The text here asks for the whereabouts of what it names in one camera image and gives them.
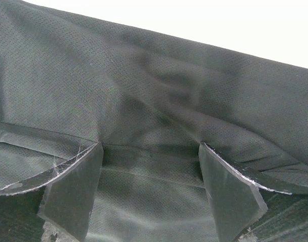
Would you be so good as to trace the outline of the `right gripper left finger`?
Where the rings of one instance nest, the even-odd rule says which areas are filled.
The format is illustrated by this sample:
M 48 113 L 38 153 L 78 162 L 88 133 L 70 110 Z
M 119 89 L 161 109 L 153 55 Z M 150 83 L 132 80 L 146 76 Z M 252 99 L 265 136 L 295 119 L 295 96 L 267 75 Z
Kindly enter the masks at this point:
M 96 143 L 0 189 L 0 241 L 85 241 L 102 160 Z

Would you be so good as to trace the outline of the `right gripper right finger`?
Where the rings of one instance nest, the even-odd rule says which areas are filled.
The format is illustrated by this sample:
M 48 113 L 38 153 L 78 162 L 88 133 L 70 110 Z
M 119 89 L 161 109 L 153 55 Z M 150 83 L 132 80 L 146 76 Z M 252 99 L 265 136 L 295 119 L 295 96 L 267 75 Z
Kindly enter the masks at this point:
M 308 185 L 297 173 L 259 172 L 199 147 L 199 161 L 220 241 L 308 241 Z

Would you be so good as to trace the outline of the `black t shirt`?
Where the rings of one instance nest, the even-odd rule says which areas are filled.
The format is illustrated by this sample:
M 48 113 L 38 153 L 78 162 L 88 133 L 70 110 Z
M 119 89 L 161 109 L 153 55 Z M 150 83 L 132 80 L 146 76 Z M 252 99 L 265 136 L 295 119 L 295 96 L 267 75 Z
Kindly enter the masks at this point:
M 0 189 L 96 143 L 85 241 L 220 241 L 200 144 L 308 185 L 308 69 L 0 1 Z

